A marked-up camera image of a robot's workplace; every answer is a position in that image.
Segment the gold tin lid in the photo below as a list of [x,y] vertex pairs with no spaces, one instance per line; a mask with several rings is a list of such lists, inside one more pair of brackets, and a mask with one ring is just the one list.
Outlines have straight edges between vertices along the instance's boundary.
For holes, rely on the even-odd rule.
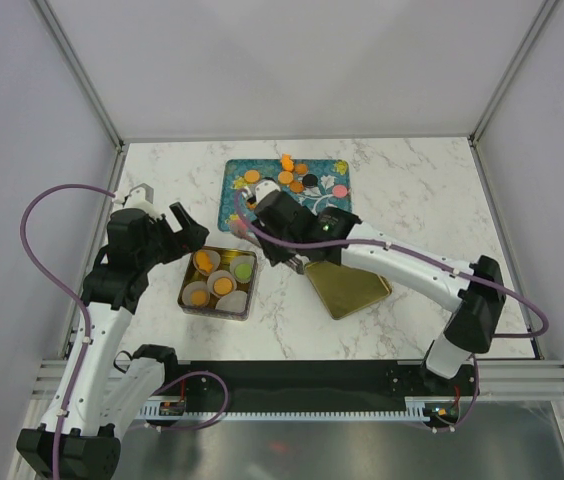
[[333,320],[341,320],[392,293],[390,283],[377,274],[329,262],[310,263],[304,274]]

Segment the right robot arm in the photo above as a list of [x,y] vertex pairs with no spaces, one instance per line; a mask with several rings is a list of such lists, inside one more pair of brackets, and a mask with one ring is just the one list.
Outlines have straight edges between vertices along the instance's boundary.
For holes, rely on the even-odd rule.
[[446,260],[380,232],[351,212],[327,207],[315,214],[270,181],[255,187],[247,200],[255,206],[251,229],[272,264],[307,260],[370,272],[449,312],[418,372],[428,393],[444,393],[471,356],[489,351],[505,304],[496,260]]

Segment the green cookie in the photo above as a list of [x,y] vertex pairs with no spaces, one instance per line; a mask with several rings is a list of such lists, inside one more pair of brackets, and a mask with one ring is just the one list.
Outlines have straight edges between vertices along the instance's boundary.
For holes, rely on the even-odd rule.
[[252,267],[250,264],[242,263],[235,268],[234,275],[240,280],[246,282],[252,275]]

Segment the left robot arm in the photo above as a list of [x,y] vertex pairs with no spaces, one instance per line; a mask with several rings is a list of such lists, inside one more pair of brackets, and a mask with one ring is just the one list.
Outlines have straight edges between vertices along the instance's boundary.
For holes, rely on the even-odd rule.
[[107,387],[149,272],[200,250],[209,234],[180,203],[170,210],[179,230],[146,201],[113,212],[107,223],[107,242],[83,281],[82,318],[54,399],[39,426],[17,440],[18,453],[43,478],[111,478],[141,407],[155,391],[170,394],[179,386],[174,349],[145,344],[117,385]]

